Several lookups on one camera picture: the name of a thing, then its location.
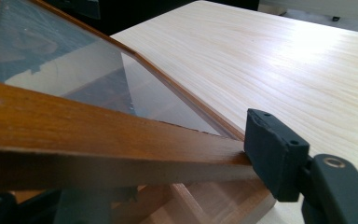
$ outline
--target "glass pane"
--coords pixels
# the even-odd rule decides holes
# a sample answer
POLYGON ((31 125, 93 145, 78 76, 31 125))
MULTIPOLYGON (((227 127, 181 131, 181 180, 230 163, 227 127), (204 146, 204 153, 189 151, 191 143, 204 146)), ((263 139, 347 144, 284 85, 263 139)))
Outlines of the glass pane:
POLYGON ((223 133, 122 50, 27 1, 0 1, 0 82, 223 133))

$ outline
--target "light wood grain surface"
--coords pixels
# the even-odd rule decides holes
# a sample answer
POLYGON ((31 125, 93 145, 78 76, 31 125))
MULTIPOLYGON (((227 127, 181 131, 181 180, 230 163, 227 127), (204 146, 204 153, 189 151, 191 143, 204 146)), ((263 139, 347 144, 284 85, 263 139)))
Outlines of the light wood grain surface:
MULTIPOLYGON (((358 168, 358 33, 199 1, 112 35, 244 132, 274 114, 358 168)), ((260 223, 301 223, 277 203, 260 223)))

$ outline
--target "wooden frame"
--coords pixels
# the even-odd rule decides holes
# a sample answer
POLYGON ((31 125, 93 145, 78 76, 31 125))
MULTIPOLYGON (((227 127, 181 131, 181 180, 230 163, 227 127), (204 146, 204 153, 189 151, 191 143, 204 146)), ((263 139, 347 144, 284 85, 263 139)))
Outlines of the wooden frame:
MULTIPOLYGON (((242 205, 242 213, 226 217, 226 223, 240 221, 245 215, 256 222, 270 209, 274 200, 256 178, 243 153, 243 142, 239 141, 243 140, 241 132, 132 49, 41 0, 34 2, 128 52, 187 104, 203 111, 205 119, 224 127, 225 132, 237 140, 0 84, 0 190, 112 188, 248 179, 245 182, 254 185, 247 189, 254 194, 254 200, 242 205), (127 173, 101 175, 107 170, 126 170, 127 173)), ((153 186, 147 189, 157 192, 153 186)), ((191 218, 194 222, 210 220, 201 210, 194 209, 198 207, 197 201, 184 185, 172 185, 171 189, 182 208, 188 212, 194 210, 191 218)), ((155 207, 172 200, 172 195, 168 195, 153 203, 155 207)), ((119 212, 114 215, 117 222, 128 218, 124 215, 134 208, 119 207, 121 210, 116 210, 119 212)), ((152 209, 143 217, 155 211, 152 209)))

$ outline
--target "wooden slat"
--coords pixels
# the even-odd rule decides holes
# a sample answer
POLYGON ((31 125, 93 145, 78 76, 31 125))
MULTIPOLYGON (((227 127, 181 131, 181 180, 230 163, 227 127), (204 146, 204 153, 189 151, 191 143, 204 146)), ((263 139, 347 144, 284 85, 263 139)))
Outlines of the wooden slat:
POLYGON ((172 199, 168 185, 145 186, 140 189, 136 202, 121 203, 114 207, 111 223, 140 223, 172 199))
POLYGON ((191 223, 214 223, 212 219, 203 211, 196 199, 184 184, 171 185, 173 197, 186 211, 187 216, 192 220, 191 223))
POLYGON ((0 84, 0 189, 252 177, 241 141, 0 84))
POLYGON ((12 191, 11 193, 16 197, 17 203, 23 203, 38 194, 43 193, 43 190, 12 191))

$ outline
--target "brown wood trim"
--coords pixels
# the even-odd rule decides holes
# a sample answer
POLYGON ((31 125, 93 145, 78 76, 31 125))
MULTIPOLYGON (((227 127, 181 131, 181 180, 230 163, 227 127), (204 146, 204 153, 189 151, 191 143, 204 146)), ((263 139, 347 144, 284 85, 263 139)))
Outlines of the brown wood trim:
POLYGON ((167 76, 159 68, 157 68, 153 63, 148 61, 142 55, 137 53, 135 50, 129 48, 128 46, 118 42, 114 38, 107 36, 98 30, 88 26, 86 23, 79 21, 78 19, 64 13, 63 11, 52 7, 43 0, 31 0, 42 8, 60 16, 73 24, 82 27, 83 29, 97 35, 98 37, 106 40, 107 42, 119 47, 124 52, 128 53, 133 59, 138 63, 142 64, 149 72, 155 75, 165 86, 167 86, 172 92, 174 92, 180 99, 182 99, 187 105, 189 105, 196 113, 198 113, 205 121, 207 121, 211 126, 213 126, 218 132, 223 132, 222 135, 229 136, 233 139, 242 140, 244 139, 244 134, 235 128, 233 125, 227 122, 226 119, 223 119, 221 115, 215 113, 210 107, 201 102, 197 97, 188 92, 185 88, 177 84, 177 82, 167 76))
POLYGON ((255 178, 242 146, 0 84, 0 190, 255 178))

